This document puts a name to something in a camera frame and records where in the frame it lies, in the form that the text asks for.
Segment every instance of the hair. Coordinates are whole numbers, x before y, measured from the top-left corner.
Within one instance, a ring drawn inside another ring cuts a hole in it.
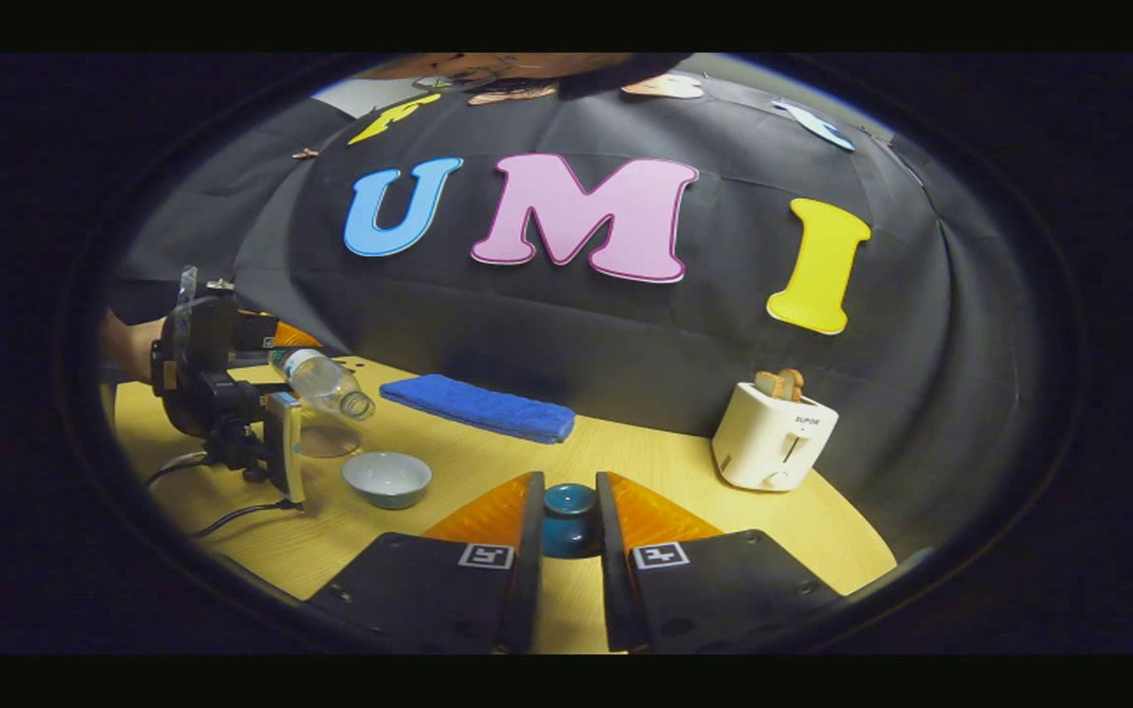
[[[557,85],[557,97],[570,101],[665,75],[692,56],[692,52],[637,52],[623,63],[594,69],[581,75],[560,78],[503,78],[485,86],[477,86],[468,93],[513,93],[513,91]]]

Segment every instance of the blue letter u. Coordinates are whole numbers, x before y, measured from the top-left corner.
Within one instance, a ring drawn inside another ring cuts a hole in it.
[[[399,225],[390,229],[375,225],[375,219],[387,185],[400,177],[400,170],[383,170],[356,180],[352,205],[343,224],[343,245],[358,256],[390,256],[414,246],[421,234],[427,233],[431,221],[436,217],[444,178],[460,167],[462,161],[459,157],[441,157],[414,168],[418,184],[409,198],[409,211]]]

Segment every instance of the yellow letter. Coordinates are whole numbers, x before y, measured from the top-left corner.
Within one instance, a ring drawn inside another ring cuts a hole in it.
[[[803,221],[803,242],[790,285],[768,299],[768,314],[821,334],[838,334],[846,327],[842,297],[851,279],[854,247],[872,236],[868,224],[854,215],[812,198],[790,203]]]
[[[356,136],[356,138],[347,140],[347,143],[349,145],[360,143],[360,140],[365,138],[373,138],[375,135],[384,133],[384,130],[387,130],[387,125],[399,121],[400,118],[409,117],[410,113],[417,111],[418,106],[423,106],[423,104],[431,103],[432,101],[440,99],[440,93],[423,95],[421,99],[417,99],[408,103],[401,103],[399,106],[387,108],[386,111],[383,111],[383,113],[378,116],[378,118],[375,118],[373,123],[366,126],[365,130],[361,130],[360,135]]]

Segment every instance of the blue cup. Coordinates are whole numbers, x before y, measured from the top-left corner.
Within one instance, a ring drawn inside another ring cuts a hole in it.
[[[597,493],[581,484],[545,489],[544,555],[589,558],[602,551]]]

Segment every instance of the person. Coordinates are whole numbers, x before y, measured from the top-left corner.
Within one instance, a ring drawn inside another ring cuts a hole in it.
[[[692,53],[593,52],[509,53],[433,52],[410,54],[359,72],[374,80],[419,79],[424,91],[511,97],[556,93],[564,101],[605,93],[664,75]],[[165,317],[127,325],[111,309],[100,332],[103,353],[131,379],[152,382],[152,342]]]

